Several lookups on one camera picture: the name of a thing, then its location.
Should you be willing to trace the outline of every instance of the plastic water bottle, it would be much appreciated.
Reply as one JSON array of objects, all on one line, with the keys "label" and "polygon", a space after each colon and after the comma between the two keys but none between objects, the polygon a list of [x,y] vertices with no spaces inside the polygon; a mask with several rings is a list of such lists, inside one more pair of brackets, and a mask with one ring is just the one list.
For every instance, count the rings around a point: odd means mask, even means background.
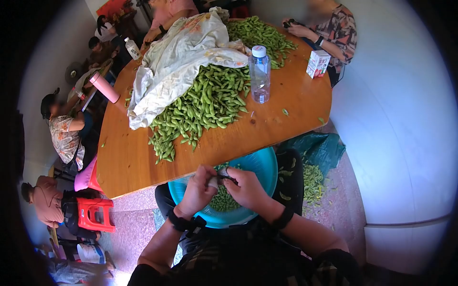
[{"label": "plastic water bottle", "polygon": [[253,55],[248,58],[251,77],[251,97],[257,103],[264,103],[270,96],[270,58],[264,46],[254,46]]},{"label": "plastic water bottle", "polygon": [[140,53],[140,49],[138,48],[137,44],[130,40],[129,37],[124,39],[125,42],[125,48],[131,55],[131,57],[134,59],[134,61],[137,62],[137,64],[141,65],[142,64],[142,59],[143,55]]}]

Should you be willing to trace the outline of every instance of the terrazzo floor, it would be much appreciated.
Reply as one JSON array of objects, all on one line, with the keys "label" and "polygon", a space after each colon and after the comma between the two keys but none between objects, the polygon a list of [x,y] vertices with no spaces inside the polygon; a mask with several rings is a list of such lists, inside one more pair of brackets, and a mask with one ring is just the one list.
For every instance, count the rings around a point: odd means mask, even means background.
[{"label": "terrazzo floor", "polygon": [[[315,130],[336,133],[333,124]],[[344,153],[337,168],[331,169],[325,180],[327,190],[322,205],[311,206],[303,216],[318,221],[342,236],[360,265],[365,264],[366,225],[363,203],[353,168],[347,153]],[[116,266],[112,285],[124,286],[136,267],[137,259],[151,237],[164,223],[155,197],[155,187],[150,187],[114,199],[110,220],[116,232],[104,233],[99,243],[110,253]],[[178,247],[174,263],[181,259]]]}]

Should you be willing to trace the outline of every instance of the wooden table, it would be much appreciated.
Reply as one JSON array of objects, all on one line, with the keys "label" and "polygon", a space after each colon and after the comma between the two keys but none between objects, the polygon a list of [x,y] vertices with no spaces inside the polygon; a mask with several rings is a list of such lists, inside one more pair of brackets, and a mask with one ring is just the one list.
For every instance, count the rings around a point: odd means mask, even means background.
[{"label": "wooden table", "polygon": [[[159,185],[194,172],[201,163],[216,166],[318,128],[322,125],[319,117],[327,122],[332,101],[329,76],[326,73],[312,80],[305,72],[310,46],[283,29],[278,30],[299,47],[291,51],[285,67],[272,70],[269,101],[255,103],[249,94],[249,113],[240,112],[243,118],[226,129],[204,129],[194,153],[190,145],[180,144],[182,138],[178,137],[174,141],[174,162],[162,160],[155,165],[153,146],[148,145],[148,136],[153,135],[151,129],[129,128],[124,104],[136,74],[137,64],[132,60],[114,85],[121,97],[115,104],[108,103],[100,133],[97,180],[105,194],[116,198]],[[283,114],[283,108],[289,116]]]}]

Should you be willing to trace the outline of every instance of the juice carton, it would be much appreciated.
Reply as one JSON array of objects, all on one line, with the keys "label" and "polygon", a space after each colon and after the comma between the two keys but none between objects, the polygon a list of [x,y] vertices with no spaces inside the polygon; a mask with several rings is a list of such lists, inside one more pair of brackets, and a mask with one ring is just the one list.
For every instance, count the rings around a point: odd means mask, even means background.
[{"label": "juice carton", "polygon": [[326,51],[312,51],[307,66],[307,74],[311,78],[323,76],[330,59],[331,56]]}]

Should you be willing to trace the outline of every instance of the pink shirt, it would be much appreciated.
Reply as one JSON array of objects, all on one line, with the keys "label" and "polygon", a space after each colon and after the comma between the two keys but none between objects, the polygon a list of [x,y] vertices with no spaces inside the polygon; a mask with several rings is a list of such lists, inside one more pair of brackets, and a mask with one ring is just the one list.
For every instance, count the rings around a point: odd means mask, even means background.
[{"label": "pink shirt", "polygon": [[167,5],[163,8],[158,8],[154,12],[154,19],[151,24],[151,30],[159,28],[160,25],[165,24],[176,13],[182,10],[192,10],[188,13],[188,17],[199,14],[199,11],[194,5],[192,0],[168,0]]},{"label": "pink shirt", "polygon": [[62,193],[56,189],[57,181],[54,178],[40,176],[33,192],[33,204],[37,217],[50,227],[57,227],[64,221],[64,213],[60,208]]}]

